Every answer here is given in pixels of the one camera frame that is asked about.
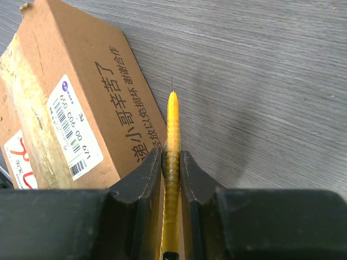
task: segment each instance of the brown cardboard box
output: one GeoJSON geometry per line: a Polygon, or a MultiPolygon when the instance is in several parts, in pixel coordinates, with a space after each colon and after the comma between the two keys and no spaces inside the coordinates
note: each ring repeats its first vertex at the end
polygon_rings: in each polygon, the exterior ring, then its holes
{"type": "Polygon", "coordinates": [[[1,102],[7,100],[1,144],[14,185],[36,185],[32,175],[23,180],[31,165],[39,188],[111,186],[166,136],[126,38],[59,0],[36,0],[21,11],[0,60],[1,102]],[[19,130],[30,163],[20,153],[19,130]]]}

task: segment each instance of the white sticker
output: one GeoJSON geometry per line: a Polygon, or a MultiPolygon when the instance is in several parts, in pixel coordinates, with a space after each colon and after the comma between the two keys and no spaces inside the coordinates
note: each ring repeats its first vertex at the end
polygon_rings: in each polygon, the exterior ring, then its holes
{"type": "Polygon", "coordinates": [[[67,75],[52,91],[47,106],[72,178],[77,180],[104,156],[67,75]]]}
{"type": "Polygon", "coordinates": [[[4,145],[15,179],[20,189],[37,189],[37,181],[33,175],[29,156],[24,145],[22,130],[19,130],[4,145]]]}

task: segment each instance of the printed number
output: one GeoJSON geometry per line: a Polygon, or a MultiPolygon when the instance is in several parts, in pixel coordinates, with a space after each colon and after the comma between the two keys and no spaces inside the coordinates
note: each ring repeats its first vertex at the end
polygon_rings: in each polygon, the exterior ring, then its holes
{"type": "Polygon", "coordinates": [[[82,140],[82,135],[81,135],[80,131],[76,131],[76,136],[77,136],[77,140],[79,140],[79,141],[82,140]]]}
{"type": "Polygon", "coordinates": [[[87,157],[87,160],[88,160],[91,156],[90,156],[90,154],[89,154],[89,150],[88,150],[87,146],[86,146],[86,145],[83,145],[83,146],[82,146],[82,149],[83,149],[83,151],[85,151],[85,154],[88,154],[88,157],[87,157]]]}
{"type": "Polygon", "coordinates": [[[74,122],[74,118],[73,118],[71,112],[67,113],[67,117],[68,117],[68,119],[69,119],[69,121],[70,121],[70,123],[71,123],[71,126],[72,126],[72,127],[75,127],[75,124],[76,124],[76,123],[74,122]]]}
{"type": "Polygon", "coordinates": [[[66,99],[64,98],[63,95],[60,95],[60,100],[63,104],[63,108],[66,109],[67,108],[67,103],[66,103],[66,99]]]}

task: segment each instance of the yellow stick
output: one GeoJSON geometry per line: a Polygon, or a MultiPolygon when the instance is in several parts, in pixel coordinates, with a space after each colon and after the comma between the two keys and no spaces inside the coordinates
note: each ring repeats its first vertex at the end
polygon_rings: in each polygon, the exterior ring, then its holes
{"type": "Polygon", "coordinates": [[[178,98],[174,91],[168,101],[168,136],[164,147],[166,156],[163,165],[164,175],[164,212],[162,244],[160,255],[166,252],[179,252],[179,156],[181,152],[181,134],[179,131],[178,98]]]}

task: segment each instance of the gray surface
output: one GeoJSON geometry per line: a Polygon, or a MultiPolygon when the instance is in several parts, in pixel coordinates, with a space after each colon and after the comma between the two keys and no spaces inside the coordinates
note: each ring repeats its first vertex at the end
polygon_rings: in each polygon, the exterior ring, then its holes
{"type": "MultiPolygon", "coordinates": [[[[124,31],[164,115],[173,74],[182,146],[223,184],[347,198],[346,1],[67,2],[124,31]]],[[[2,0],[0,52],[20,3],[2,0]]]]}

